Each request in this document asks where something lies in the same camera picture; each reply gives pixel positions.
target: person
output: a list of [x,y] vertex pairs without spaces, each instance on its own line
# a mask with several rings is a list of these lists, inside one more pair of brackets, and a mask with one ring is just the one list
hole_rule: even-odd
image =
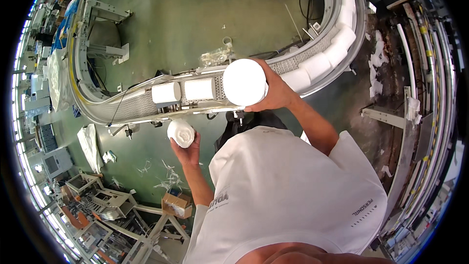
[[360,256],[377,236],[387,203],[366,156],[347,131],[337,135],[265,61],[255,61],[269,90],[244,111],[286,107],[310,144],[281,122],[257,120],[214,155],[213,192],[199,166],[200,133],[186,149],[171,139],[196,206],[183,263],[392,263]]

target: cardboard box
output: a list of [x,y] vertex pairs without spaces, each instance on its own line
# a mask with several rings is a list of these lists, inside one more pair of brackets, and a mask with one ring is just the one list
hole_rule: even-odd
[[178,197],[166,193],[161,199],[161,209],[180,219],[186,219],[192,215],[191,197],[179,194]]

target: curved conveyor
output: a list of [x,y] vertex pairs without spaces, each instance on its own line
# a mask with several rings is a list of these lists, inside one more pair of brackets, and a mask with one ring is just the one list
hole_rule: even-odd
[[[267,61],[272,69],[301,97],[308,96],[330,84],[348,68],[357,55],[366,29],[365,0],[324,0],[325,13],[319,35],[295,53]],[[81,114],[100,125],[121,126],[129,123],[164,121],[181,114],[211,113],[242,110],[229,103],[223,92],[222,76],[226,66],[194,70],[178,76],[163,75],[141,83],[114,97],[107,97],[96,88],[89,76],[86,64],[86,41],[91,19],[91,7],[80,0],[72,30],[78,36],[67,44],[69,79],[75,101]],[[309,76],[307,83],[293,85],[297,78]],[[163,113],[151,97],[151,87],[169,81],[183,82],[191,79],[213,77],[216,84],[216,100],[203,102],[185,98],[182,90],[181,104],[189,109]]]

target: dark pants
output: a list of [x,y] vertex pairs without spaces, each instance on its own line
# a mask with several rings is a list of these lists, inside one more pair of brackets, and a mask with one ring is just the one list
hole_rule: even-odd
[[226,121],[225,132],[220,138],[218,138],[218,140],[215,141],[215,152],[218,152],[218,150],[220,150],[231,137],[255,128],[256,126],[269,126],[287,130],[287,127],[283,124],[282,120],[280,120],[271,110],[254,112],[253,119],[248,123],[243,123],[242,126],[239,119],[235,119],[233,112],[228,111],[226,113]]

